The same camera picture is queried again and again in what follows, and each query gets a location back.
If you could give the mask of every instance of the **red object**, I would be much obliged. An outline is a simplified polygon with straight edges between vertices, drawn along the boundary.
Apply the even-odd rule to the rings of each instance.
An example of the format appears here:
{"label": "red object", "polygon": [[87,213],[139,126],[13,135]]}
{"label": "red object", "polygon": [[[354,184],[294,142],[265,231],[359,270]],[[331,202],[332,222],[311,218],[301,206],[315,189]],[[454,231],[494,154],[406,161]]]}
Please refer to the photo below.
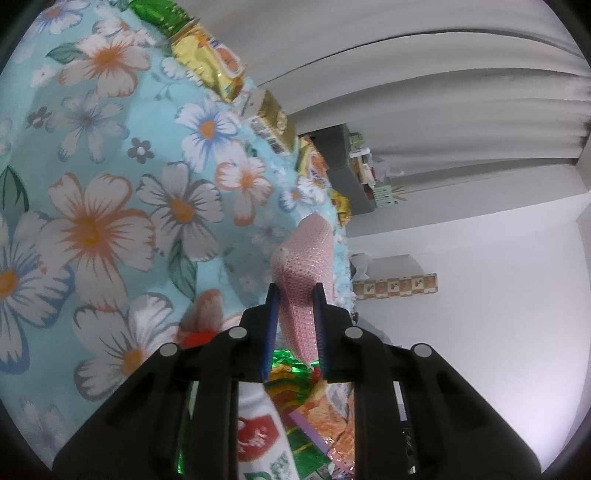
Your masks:
{"label": "red object", "polygon": [[213,337],[217,335],[217,332],[208,330],[207,332],[194,332],[189,333],[184,339],[182,346],[183,348],[192,348],[194,346],[201,346],[209,343]]}
{"label": "red object", "polygon": [[239,417],[238,461],[252,462],[265,455],[279,438],[273,417],[264,415],[253,419]]}

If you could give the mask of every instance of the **light blue floral fabric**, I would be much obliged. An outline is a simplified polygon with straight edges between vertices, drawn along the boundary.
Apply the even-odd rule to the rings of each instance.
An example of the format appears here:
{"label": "light blue floral fabric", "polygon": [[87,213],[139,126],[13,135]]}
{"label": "light blue floral fabric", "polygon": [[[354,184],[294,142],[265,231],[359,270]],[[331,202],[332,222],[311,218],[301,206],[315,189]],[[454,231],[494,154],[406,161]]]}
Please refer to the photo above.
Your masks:
{"label": "light blue floral fabric", "polygon": [[310,213],[344,231],[322,176],[301,177],[164,39],[100,0],[60,0],[0,75],[0,398],[55,454],[189,308],[211,329],[264,301],[270,256]]}

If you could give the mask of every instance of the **flower center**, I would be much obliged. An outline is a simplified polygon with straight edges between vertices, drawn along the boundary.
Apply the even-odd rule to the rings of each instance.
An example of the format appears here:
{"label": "flower center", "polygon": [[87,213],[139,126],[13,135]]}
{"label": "flower center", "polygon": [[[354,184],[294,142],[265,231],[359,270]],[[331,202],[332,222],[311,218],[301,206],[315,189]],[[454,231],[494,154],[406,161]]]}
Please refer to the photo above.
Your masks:
{"label": "flower center", "polygon": [[94,63],[99,70],[106,70],[121,61],[121,48],[107,47],[99,50],[94,56]]}
{"label": "flower center", "polygon": [[0,273],[0,300],[6,300],[18,287],[18,275],[9,268]]}
{"label": "flower center", "polygon": [[216,132],[216,123],[213,120],[207,120],[199,126],[199,131],[206,140],[211,140]]}
{"label": "flower center", "polygon": [[195,216],[195,210],[184,200],[174,199],[171,208],[179,223],[189,223]]}
{"label": "flower center", "polygon": [[81,241],[85,247],[93,247],[100,242],[100,231],[94,218],[86,217],[79,226]]}
{"label": "flower center", "polygon": [[59,16],[61,12],[61,8],[60,7],[53,7],[50,8],[47,12],[45,12],[45,18],[47,18],[48,20],[55,18],[57,16]]}
{"label": "flower center", "polygon": [[144,361],[144,351],[141,348],[134,348],[123,357],[121,371],[128,377],[135,372]]}
{"label": "flower center", "polygon": [[255,184],[255,177],[252,173],[246,171],[242,173],[242,177],[240,178],[240,185],[243,189],[249,190]]}

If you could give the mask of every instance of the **green leaf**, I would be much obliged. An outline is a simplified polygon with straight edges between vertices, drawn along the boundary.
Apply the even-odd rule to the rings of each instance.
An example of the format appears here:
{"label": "green leaf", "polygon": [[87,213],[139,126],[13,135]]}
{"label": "green leaf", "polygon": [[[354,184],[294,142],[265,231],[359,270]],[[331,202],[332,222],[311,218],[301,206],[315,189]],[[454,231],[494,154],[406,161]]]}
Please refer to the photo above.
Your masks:
{"label": "green leaf", "polygon": [[46,56],[65,65],[71,61],[84,58],[85,54],[78,50],[75,43],[68,42],[54,48]]}
{"label": "green leaf", "polygon": [[18,218],[29,210],[29,198],[22,180],[12,167],[6,167],[0,175],[0,207],[4,212]]}
{"label": "green leaf", "polygon": [[195,299],[197,264],[191,262],[183,251],[183,241],[176,240],[168,256],[168,274],[175,287],[189,300]]}

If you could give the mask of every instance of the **small gray flower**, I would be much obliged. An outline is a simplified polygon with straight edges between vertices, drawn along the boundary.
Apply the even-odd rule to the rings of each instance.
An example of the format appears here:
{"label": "small gray flower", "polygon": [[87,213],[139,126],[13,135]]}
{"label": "small gray flower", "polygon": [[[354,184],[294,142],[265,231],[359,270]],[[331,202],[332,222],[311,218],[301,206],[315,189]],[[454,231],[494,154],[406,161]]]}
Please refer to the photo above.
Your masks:
{"label": "small gray flower", "polygon": [[135,158],[142,165],[146,163],[146,159],[154,158],[154,153],[150,150],[152,144],[148,140],[140,141],[138,137],[133,137],[131,144],[133,147],[127,151],[129,158]]}
{"label": "small gray flower", "polygon": [[38,112],[31,112],[27,117],[27,128],[41,128],[43,126],[43,122],[47,120],[51,115],[51,112],[47,112],[47,107],[42,106]]}

